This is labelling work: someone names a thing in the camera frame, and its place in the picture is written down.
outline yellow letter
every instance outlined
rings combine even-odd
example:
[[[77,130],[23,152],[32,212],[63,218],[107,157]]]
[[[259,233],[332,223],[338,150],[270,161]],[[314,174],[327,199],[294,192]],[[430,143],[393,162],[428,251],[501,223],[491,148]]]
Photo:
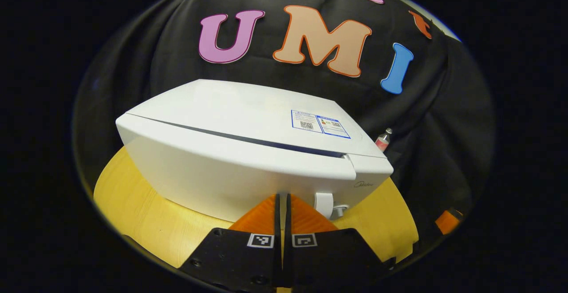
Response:
[[[286,6],[290,24],[284,44],[272,57],[280,62],[302,63],[306,59],[300,52],[305,39],[314,66],[319,66],[337,48],[335,58],[327,66],[333,72],[350,77],[361,75],[359,60],[365,39],[371,28],[355,20],[345,20],[332,32],[328,32],[318,10],[306,6]]]

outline black cloth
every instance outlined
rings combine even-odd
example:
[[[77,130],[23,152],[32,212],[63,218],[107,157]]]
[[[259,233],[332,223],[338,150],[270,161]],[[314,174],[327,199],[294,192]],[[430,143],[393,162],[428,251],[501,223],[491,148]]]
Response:
[[[467,214],[489,174],[495,146],[495,115],[489,89],[477,65],[458,41],[433,22],[426,38],[401,0],[160,0],[119,30],[102,48],[85,74],[73,117],[79,170],[91,188],[110,158],[122,147],[115,119],[164,91],[197,79],[267,85],[336,101],[375,139],[394,131],[385,154],[418,233],[430,234],[434,220],[448,208]],[[288,28],[289,4],[321,13],[328,30],[345,20],[369,26],[360,77],[334,73],[330,54],[314,66],[306,44],[300,64],[276,61]],[[263,10],[247,54],[228,64],[199,56],[200,21],[227,14],[217,45],[235,41],[244,10]],[[393,43],[414,54],[394,95],[381,88],[394,57]]]

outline pink letter u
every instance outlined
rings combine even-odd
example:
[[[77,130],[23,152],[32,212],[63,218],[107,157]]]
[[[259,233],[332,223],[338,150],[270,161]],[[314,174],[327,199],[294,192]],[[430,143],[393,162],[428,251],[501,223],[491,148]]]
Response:
[[[252,39],[252,32],[256,20],[264,16],[264,11],[247,10],[237,13],[236,18],[240,20],[239,30],[235,44],[229,49],[217,47],[217,34],[221,23],[229,16],[226,14],[216,14],[201,20],[201,37],[199,38],[199,55],[207,62],[211,63],[231,63],[243,58],[247,54]]]

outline white plastic housing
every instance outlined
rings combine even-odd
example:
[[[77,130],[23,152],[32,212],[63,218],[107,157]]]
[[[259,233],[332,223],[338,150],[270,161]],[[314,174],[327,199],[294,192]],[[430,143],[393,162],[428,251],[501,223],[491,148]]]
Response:
[[[312,131],[298,120],[308,115]],[[392,173],[334,101],[260,85],[192,81],[134,107],[116,125],[161,196],[230,222],[276,193],[311,204],[316,193],[333,194],[335,206],[353,207]]]

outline blue and white label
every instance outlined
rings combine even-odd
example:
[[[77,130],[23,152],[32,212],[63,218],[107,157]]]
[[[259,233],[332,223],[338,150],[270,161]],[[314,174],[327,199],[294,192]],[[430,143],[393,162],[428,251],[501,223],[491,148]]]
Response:
[[[302,111],[292,110],[292,127],[351,139],[338,120]]]

